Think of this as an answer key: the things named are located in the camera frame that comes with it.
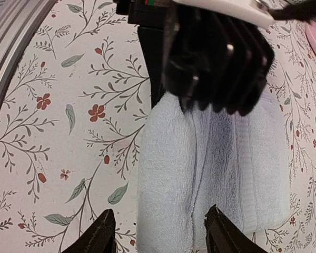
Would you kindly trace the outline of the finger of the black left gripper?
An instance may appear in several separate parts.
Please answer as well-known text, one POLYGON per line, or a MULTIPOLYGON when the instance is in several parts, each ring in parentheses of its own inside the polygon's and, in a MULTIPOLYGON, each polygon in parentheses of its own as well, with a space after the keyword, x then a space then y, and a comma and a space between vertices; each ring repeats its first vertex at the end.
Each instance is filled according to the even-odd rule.
POLYGON ((165 67, 173 43, 173 33, 167 27, 140 26, 138 36, 150 78, 151 107, 155 107, 167 92, 165 67))

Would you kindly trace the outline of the light blue towel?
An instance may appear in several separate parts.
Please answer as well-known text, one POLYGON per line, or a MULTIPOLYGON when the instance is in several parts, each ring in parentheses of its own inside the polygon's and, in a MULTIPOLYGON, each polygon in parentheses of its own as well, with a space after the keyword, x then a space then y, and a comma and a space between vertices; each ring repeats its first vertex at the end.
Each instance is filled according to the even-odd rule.
POLYGON ((264 92, 247 116, 193 108, 165 93, 142 136, 138 252, 205 252, 205 214, 217 206, 243 233, 290 215, 283 117, 264 92))

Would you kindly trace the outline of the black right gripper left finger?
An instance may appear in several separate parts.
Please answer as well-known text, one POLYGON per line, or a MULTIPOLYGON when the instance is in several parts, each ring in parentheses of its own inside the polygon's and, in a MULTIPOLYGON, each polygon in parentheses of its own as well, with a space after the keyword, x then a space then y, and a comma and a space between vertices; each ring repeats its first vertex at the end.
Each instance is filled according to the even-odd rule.
POLYGON ((106 209, 63 253, 115 253, 115 227, 114 212, 106 209))

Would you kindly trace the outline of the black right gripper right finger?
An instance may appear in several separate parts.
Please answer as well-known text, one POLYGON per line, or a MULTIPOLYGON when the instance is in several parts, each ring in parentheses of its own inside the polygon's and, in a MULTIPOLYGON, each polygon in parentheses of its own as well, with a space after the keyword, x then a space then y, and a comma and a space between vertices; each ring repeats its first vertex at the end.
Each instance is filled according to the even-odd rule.
POLYGON ((204 225, 208 253, 266 253, 245 236, 216 205, 205 215, 204 225))

